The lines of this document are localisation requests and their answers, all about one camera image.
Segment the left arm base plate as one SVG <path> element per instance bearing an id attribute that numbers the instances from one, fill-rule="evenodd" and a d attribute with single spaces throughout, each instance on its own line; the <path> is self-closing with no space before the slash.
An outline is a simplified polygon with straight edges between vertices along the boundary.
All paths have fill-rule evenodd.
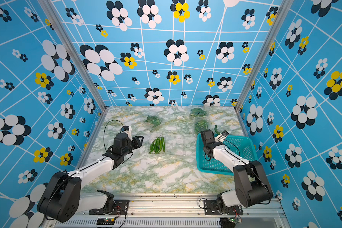
<path id="1" fill-rule="evenodd" d="M 93 209 L 89 211 L 90 215 L 126 215 L 129 208 L 129 200 L 115 199 L 106 203 L 101 209 Z"/>

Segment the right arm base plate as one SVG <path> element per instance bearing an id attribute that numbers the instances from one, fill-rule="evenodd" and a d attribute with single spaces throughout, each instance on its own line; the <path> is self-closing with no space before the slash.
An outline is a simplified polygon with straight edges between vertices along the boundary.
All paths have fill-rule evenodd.
<path id="1" fill-rule="evenodd" d="M 225 206 L 220 200 L 207 200 L 202 198 L 199 201 L 199 207 L 204 210 L 205 215 L 210 216 L 242 216 L 243 210 L 241 206 Z"/>

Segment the green pepper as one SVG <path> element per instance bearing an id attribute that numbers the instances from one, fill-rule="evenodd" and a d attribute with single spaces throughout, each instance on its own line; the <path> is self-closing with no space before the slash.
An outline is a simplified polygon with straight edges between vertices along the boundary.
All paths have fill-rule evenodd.
<path id="1" fill-rule="evenodd" d="M 214 127 L 214 132 L 215 132 L 215 135 L 220 135 L 220 131 L 217 130 L 217 125 L 215 125 Z"/>

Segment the teal plastic basket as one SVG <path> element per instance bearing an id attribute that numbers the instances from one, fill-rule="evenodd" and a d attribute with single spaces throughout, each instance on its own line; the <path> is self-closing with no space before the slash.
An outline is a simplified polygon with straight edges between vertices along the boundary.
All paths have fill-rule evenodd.
<path id="1" fill-rule="evenodd" d="M 196 146 L 196 161 L 199 171 L 204 173 L 233 175 L 232 165 L 244 165 L 249 161 L 256 161 L 257 154 L 250 138 L 228 135 L 224 144 L 216 148 L 217 154 L 207 159 L 203 151 L 203 141 L 198 135 Z"/>

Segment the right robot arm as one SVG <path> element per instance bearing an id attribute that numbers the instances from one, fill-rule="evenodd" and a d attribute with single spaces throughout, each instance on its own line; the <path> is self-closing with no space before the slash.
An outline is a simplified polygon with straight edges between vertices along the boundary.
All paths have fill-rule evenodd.
<path id="1" fill-rule="evenodd" d="M 262 164 L 242 157 L 245 148 L 253 149 L 252 144 L 243 142 L 244 139 L 249 141 L 249 138 L 241 136 L 237 142 L 233 142 L 234 136 L 229 136 L 228 132 L 215 136 L 212 130 L 202 131 L 200 136 L 205 158 L 221 162 L 234 176 L 235 189 L 217 196 L 216 204 L 220 214 L 237 214 L 239 206 L 248 208 L 264 204 L 266 200 L 271 201 L 273 191 Z"/>

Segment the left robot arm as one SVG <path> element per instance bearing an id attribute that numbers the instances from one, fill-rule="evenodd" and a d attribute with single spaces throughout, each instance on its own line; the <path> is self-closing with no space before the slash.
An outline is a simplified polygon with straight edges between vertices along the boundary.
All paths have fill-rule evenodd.
<path id="1" fill-rule="evenodd" d="M 115 205 L 113 194 L 98 190 L 82 194 L 82 189 L 99 176 L 116 169 L 125 157 L 142 147 L 144 137 L 130 137 L 130 133 L 118 133 L 114 143 L 98 160 L 69 173 L 57 172 L 49 181 L 37 205 L 38 212 L 47 220 L 66 222 L 76 213 L 93 211 L 96 214 L 121 213 Z"/>

